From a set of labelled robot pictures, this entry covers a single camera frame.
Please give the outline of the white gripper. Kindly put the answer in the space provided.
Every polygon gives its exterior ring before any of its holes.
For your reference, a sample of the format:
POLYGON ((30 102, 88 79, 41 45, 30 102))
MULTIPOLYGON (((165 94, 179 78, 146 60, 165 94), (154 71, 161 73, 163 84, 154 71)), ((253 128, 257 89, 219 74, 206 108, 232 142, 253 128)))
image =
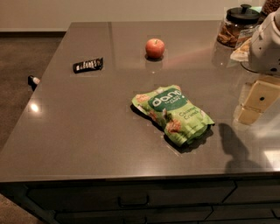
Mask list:
MULTIPOLYGON (((270 13, 254 32, 249 47, 250 68, 261 74, 280 75, 280 8, 270 13)), ((280 78, 259 76, 241 89, 236 120, 254 123, 280 96, 280 78)))

